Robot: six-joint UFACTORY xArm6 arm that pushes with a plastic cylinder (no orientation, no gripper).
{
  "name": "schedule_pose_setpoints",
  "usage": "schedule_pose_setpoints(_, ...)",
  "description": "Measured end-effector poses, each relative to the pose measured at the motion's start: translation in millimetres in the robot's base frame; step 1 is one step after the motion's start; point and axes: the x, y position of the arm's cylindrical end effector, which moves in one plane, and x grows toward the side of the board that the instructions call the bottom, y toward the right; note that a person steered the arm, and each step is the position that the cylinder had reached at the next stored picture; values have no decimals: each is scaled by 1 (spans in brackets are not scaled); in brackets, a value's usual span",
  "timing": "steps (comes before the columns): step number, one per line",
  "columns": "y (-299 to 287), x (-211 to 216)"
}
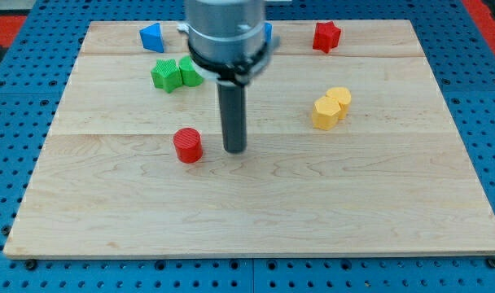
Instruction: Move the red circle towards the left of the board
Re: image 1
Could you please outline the blue block behind arm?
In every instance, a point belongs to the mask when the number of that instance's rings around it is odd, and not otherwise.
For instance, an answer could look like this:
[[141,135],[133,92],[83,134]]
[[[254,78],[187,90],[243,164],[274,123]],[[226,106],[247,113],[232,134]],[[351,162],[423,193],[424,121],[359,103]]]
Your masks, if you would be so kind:
[[271,43],[272,40],[272,34],[273,34],[273,26],[269,22],[265,22],[265,42],[267,44]]

